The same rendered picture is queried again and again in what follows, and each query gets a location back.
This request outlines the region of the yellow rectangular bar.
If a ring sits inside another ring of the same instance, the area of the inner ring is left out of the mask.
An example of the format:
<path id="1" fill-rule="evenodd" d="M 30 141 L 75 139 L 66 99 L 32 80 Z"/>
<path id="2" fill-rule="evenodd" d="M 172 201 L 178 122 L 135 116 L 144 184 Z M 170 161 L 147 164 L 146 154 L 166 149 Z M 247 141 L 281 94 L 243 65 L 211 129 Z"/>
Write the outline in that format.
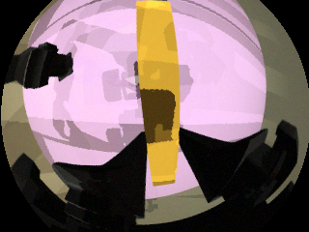
<path id="1" fill-rule="evenodd" d="M 162 0 L 136 1 L 140 105 L 152 182 L 171 185 L 177 177 L 181 130 L 179 59 L 173 12 Z"/>

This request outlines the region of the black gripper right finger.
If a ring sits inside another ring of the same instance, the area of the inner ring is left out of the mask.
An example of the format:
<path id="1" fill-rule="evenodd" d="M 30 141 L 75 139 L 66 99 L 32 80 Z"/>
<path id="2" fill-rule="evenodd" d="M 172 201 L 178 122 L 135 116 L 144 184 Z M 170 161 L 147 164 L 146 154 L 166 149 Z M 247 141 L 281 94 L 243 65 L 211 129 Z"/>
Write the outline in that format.
<path id="1" fill-rule="evenodd" d="M 233 143 L 183 128 L 178 136 L 179 146 L 208 204 L 221 197 L 220 192 L 235 178 L 244 158 L 264 140 L 267 140 L 267 128 Z"/>

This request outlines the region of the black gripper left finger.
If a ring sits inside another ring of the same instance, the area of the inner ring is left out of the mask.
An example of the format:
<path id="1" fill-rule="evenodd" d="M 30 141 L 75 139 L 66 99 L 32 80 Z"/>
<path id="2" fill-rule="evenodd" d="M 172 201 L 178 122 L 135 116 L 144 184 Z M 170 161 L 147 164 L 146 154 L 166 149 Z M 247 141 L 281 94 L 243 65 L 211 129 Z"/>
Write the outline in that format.
<path id="1" fill-rule="evenodd" d="M 113 197 L 132 212 L 135 219 L 142 219 L 146 208 L 146 171 L 148 147 L 146 134 L 140 131 L 128 146 L 115 158 L 103 165 L 70 165 L 66 162 L 51 163 L 55 174 L 69 189 L 82 190 L 96 196 Z"/>

